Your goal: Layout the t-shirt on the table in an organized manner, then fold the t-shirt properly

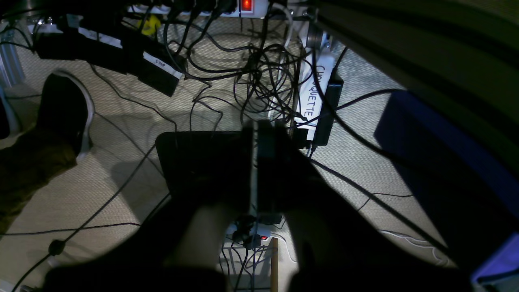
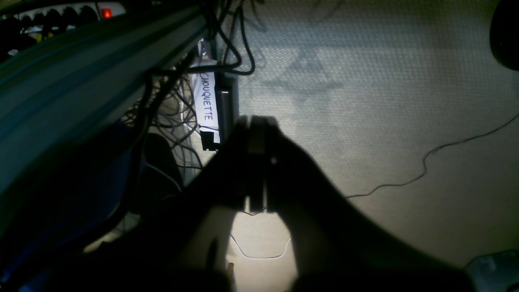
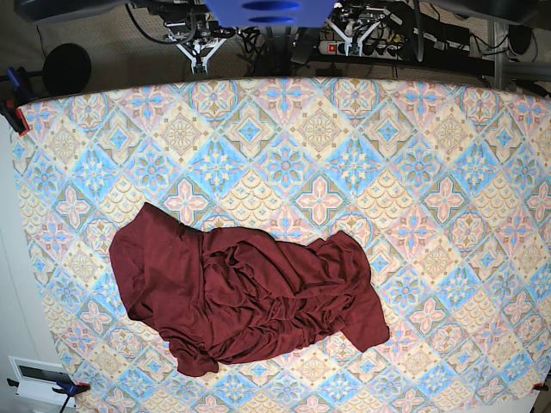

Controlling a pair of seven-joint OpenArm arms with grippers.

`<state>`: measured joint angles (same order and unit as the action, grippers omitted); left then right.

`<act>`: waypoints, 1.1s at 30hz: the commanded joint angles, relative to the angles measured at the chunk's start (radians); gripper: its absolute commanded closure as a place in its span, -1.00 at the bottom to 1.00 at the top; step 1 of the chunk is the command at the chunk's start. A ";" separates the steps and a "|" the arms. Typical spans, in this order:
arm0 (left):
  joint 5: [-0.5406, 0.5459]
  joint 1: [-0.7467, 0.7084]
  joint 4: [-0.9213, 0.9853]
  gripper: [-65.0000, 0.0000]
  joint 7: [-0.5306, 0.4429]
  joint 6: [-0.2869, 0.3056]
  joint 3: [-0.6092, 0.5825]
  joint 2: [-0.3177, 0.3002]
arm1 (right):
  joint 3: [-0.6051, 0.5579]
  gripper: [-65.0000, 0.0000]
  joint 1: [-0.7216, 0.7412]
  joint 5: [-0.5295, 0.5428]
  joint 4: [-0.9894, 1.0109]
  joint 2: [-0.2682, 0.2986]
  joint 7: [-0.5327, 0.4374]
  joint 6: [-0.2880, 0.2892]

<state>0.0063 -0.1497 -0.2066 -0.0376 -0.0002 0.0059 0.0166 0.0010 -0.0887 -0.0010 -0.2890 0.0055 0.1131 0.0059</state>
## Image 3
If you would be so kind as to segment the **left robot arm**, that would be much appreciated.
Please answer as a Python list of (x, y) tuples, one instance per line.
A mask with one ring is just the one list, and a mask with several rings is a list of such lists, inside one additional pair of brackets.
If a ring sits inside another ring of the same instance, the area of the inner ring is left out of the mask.
[(401, 19), (415, 19), (414, 9), (408, 1), (336, 1), (327, 22), (352, 36), (384, 22), (391, 14)]

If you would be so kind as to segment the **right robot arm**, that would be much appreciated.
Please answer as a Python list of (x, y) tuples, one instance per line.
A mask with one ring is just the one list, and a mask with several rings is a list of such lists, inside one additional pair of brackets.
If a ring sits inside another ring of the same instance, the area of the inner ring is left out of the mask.
[[(134, 17), (134, 9), (146, 9), (150, 15), (160, 17), (171, 37), (166, 35), (161, 40), (150, 36)], [(138, 32), (145, 39), (159, 45), (178, 46), (202, 39), (230, 39), (236, 34), (235, 28), (225, 28), (218, 22), (209, 20), (208, 7), (196, 1), (126, 1), (125, 10)]]

